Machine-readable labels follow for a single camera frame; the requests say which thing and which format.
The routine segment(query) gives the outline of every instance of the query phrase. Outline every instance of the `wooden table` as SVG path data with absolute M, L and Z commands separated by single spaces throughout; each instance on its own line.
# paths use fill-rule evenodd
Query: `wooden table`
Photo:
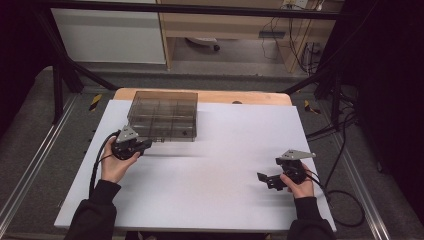
M 291 106 L 292 102 L 287 94 L 264 92 L 235 92 L 235 91 L 205 91 L 187 89 L 146 89 L 121 88 L 116 91 L 114 100 L 132 100 L 137 91 L 167 91 L 167 92 L 197 92 L 199 102 L 207 103 L 237 103 L 283 105 Z

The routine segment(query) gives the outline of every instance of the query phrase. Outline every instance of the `floor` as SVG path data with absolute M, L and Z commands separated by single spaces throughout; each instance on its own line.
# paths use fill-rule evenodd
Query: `floor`
M 299 69 L 288 74 L 282 59 L 276 54 L 272 41 L 219 40 L 221 50 L 195 45 L 185 39 L 177 41 L 173 68 L 144 65 L 87 64 L 108 81 L 125 87 L 145 88 L 190 88 L 211 90 L 239 90 L 275 92 L 286 89 L 307 77 Z M 30 182 L 26 197 L 11 214 L 14 218 L 7 222 L 7 239 L 61 239 L 66 231 L 53 227 L 61 201 L 66 197 L 69 186 L 78 171 L 84 151 L 88 149 L 102 111 L 113 92 L 100 89 L 96 84 L 83 78 L 86 88 L 82 94 L 66 94 L 75 98 L 75 107 L 61 129 L 54 146 L 44 159 L 34 179 Z M 48 134 L 53 119 L 53 96 L 51 73 L 42 72 L 28 95 L 21 111 L 16 116 L 8 132 L 0 141 L 2 153 L 0 172 L 2 179 L 0 206 L 8 204 L 9 197 L 25 173 L 32 157 Z M 310 85 L 291 96 L 298 107 L 305 133 L 311 133 L 328 124 L 325 111 L 329 101 L 315 100 Z M 88 111 L 96 93 L 101 92 L 102 100 L 94 112 Z M 317 114 L 305 111 L 305 100 L 310 107 L 320 110 Z M 342 118 L 351 109 L 346 108 Z M 345 157 L 354 159 L 361 179 L 374 200 L 377 212 L 387 228 L 389 238 L 377 238 L 369 225 L 370 217 L 356 228 L 337 225 L 338 239 L 424 239 L 424 228 L 418 222 L 402 193 L 391 176 L 380 174 L 377 163 L 362 134 L 360 124 L 353 124 L 346 131 L 347 149 Z M 321 177 L 328 176 L 340 147 L 340 134 L 311 141 L 311 151 L 317 153 L 315 164 Z M 337 165 L 330 182 L 331 189 L 343 189 L 357 194 L 346 161 Z M 343 222 L 355 222 L 360 216 L 351 199 L 334 196 L 333 216 Z M 275 239 L 284 239 L 284 234 L 275 234 Z

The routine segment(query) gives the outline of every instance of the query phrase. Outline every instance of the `metal rod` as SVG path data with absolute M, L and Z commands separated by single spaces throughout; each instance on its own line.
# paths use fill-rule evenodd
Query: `metal rod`
M 49 8 L 123 11 L 123 12 L 157 12 L 157 13 L 186 13 L 208 15 L 231 15 L 252 17 L 279 17 L 325 20 L 352 20 L 358 16 L 348 13 L 321 12 L 313 10 L 287 10 L 245 7 L 178 5 L 178 4 L 150 4 L 150 3 L 122 3 L 97 1 L 68 1 L 68 0 L 37 0 L 37 4 Z

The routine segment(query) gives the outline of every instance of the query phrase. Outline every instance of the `person's left hand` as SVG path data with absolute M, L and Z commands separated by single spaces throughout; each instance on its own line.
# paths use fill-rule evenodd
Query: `person's left hand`
M 128 168 L 134 164 L 140 153 L 136 152 L 134 155 L 127 160 L 119 160 L 112 153 L 112 143 L 115 141 L 116 137 L 111 137 L 106 145 L 105 150 L 102 155 L 102 180 L 118 183 L 125 175 L 125 172 Z

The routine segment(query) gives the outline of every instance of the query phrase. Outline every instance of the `metal frame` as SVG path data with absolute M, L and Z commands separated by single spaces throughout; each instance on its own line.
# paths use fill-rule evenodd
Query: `metal frame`
M 71 92 L 81 92 L 84 88 L 76 72 L 79 72 L 91 80 L 99 83 L 109 90 L 117 90 L 119 87 L 110 84 L 88 69 L 74 62 L 66 53 L 66 49 L 53 31 L 52 26 L 46 18 L 46 10 L 50 8 L 100 10 L 100 11 L 123 11 L 123 12 L 157 12 L 157 13 L 180 13 L 180 14 L 208 14 L 208 15 L 231 15 L 252 17 L 278 17 L 278 18 L 300 18 L 300 19 L 325 19 L 325 20 L 354 20 L 358 16 L 348 13 L 321 12 L 311 10 L 286 10 L 286 9 L 256 9 L 243 7 L 221 7 L 200 5 L 176 5 L 176 4 L 147 4 L 147 3 L 123 3 L 123 2 L 93 2 L 93 1 L 69 1 L 69 0 L 35 0 L 27 1 L 35 15 L 40 29 L 48 37 L 54 50 L 55 60 L 55 117 L 54 123 L 63 113 L 62 91 L 59 82 L 63 79 L 68 84 Z

